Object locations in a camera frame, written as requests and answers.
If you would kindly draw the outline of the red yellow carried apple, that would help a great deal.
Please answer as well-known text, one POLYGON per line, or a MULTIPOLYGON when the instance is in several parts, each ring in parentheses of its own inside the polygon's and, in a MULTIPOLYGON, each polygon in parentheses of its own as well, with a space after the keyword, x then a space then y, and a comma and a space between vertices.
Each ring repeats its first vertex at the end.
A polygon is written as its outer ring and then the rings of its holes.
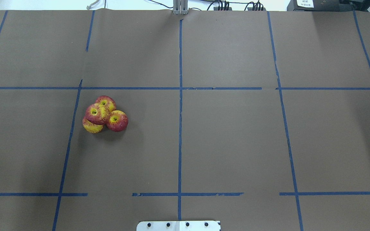
POLYGON ((105 125, 109 121, 110 111, 100 103, 94 103, 87 107, 84 117, 92 124, 105 125))

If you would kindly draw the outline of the red yellow apple near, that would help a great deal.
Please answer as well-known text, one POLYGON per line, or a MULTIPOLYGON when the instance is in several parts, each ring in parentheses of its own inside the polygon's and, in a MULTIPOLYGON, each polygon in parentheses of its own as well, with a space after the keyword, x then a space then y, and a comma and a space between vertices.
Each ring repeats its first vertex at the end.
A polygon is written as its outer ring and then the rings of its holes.
POLYGON ((110 117, 106 123, 108 129, 114 132, 121 132, 129 124, 129 118, 123 111, 115 110, 110 112, 110 117))

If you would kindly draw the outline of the red yellow apple far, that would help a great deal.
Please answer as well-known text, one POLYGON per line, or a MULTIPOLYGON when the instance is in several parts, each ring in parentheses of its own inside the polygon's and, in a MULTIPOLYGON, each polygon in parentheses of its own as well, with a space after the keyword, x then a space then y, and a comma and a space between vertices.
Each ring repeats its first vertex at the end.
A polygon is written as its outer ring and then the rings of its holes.
POLYGON ((102 107, 106 107, 110 112, 115 111, 117 109, 116 102, 109 96, 105 95, 99 96, 95 100, 95 103, 99 104, 102 107))

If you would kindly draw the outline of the red yellow apple side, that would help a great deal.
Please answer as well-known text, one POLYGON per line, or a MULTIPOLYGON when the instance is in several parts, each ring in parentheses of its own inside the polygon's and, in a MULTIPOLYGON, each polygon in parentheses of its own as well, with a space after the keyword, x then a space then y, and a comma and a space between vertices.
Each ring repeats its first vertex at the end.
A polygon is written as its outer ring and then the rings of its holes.
POLYGON ((99 133, 104 129, 104 125, 93 124, 86 117, 82 119, 83 128, 89 133, 99 133))

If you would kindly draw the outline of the black mini computer box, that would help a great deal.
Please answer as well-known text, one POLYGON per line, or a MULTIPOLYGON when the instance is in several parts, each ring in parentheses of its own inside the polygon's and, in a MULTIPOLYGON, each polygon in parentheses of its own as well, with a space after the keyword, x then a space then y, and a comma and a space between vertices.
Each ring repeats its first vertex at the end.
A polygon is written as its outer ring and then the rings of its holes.
POLYGON ((351 4, 342 0, 291 0, 286 7, 287 11, 309 12, 349 12, 353 11, 351 4))

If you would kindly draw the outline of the aluminium frame post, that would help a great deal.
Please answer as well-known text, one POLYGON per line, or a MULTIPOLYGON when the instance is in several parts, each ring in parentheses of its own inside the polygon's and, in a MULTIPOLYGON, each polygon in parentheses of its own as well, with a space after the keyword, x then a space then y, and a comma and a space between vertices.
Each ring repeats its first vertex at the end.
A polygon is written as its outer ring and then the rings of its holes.
POLYGON ((173 14, 187 15, 189 12, 188 0, 173 0, 173 14))

